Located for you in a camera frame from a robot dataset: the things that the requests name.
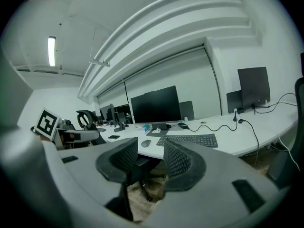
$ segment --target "keyboard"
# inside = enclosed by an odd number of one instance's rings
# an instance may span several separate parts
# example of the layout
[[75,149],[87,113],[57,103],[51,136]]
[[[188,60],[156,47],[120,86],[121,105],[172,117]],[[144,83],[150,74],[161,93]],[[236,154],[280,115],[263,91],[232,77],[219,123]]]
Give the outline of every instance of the keyboard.
[[210,147],[216,149],[218,147],[218,142],[215,134],[203,134],[203,135],[165,135],[160,138],[156,145],[163,146],[163,141],[165,138],[172,140],[188,141],[191,143],[196,143],[198,145],[203,145],[205,147]]

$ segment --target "fluorescent light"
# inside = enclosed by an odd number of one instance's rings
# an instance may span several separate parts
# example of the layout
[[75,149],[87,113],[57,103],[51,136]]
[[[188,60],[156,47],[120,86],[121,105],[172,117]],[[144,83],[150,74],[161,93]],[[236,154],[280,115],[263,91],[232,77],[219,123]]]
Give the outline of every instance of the fluorescent light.
[[56,37],[50,36],[47,40],[48,60],[51,67],[55,66],[55,41]]

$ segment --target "white desk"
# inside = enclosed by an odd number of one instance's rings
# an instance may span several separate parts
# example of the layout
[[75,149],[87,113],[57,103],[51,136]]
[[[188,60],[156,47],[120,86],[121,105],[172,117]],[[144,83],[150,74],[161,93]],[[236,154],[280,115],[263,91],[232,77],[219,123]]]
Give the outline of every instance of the white desk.
[[[271,108],[257,109],[259,112],[267,112]],[[233,121],[233,115],[218,116],[201,120],[189,121],[188,126],[192,130],[198,129],[200,122],[207,122],[206,125],[211,129],[218,129],[221,125],[228,125],[231,129],[235,129],[236,123]],[[249,121],[256,132],[259,140],[260,148],[270,144],[277,139],[278,135],[286,133],[297,123],[297,107],[287,104],[279,104],[276,109],[267,114],[256,114],[253,111],[245,114],[237,115],[238,119]],[[106,126],[106,131],[101,133],[101,136],[108,142],[116,140],[109,139],[111,135],[119,135],[120,139],[138,137],[138,153],[158,159],[163,159],[163,147],[157,146],[156,143],[159,137],[148,137],[143,133],[139,133],[134,124],[129,124],[125,130],[115,133],[114,127]],[[218,141],[218,148],[215,150],[227,152],[235,156],[241,156],[257,149],[257,140],[253,134],[250,125],[246,122],[238,124],[237,130],[232,132],[227,127],[222,127],[217,132],[212,132],[207,127],[201,127],[197,132],[191,132],[187,129],[182,129],[179,126],[173,126],[168,135],[198,135],[214,133]],[[143,148],[141,143],[144,140],[151,140],[149,147]]]

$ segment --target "phone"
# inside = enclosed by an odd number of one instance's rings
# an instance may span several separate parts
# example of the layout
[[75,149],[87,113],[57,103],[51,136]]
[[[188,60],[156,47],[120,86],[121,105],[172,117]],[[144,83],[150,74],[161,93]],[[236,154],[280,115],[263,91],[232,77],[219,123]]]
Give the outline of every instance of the phone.
[[118,136],[118,135],[111,135],[110,137],[109,137],[109,139],[118,139],[120,136]]

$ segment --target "floor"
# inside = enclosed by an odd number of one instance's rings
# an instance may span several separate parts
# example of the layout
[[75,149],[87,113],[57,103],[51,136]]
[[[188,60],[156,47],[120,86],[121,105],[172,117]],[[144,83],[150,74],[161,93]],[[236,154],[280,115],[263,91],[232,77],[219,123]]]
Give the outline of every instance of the floor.
[[[278,154],[278,150],[270,148],[267,150],[263,148],[259,151],[258,159],[255,169],[261,174],[266,175],[270,163]],[[254,166],[256,160],[256,154],[247,157],[241,157],[243,161],[247,164]],[[161,161],[155,169],[152,170],[152,174],[163,174],[165,173],[164,162]],[[164,184],[168,178],[154,178],[146,183],[146,190],[148,194],[153,198],[151,202],[148,202],[142,195],[141,188],[137,183],[128,187],[128,197],[130,202],[130,207],[133,213],[133,219],[136,223],[145,220],[155,209],[157,204],[161,202],[163,197]]]

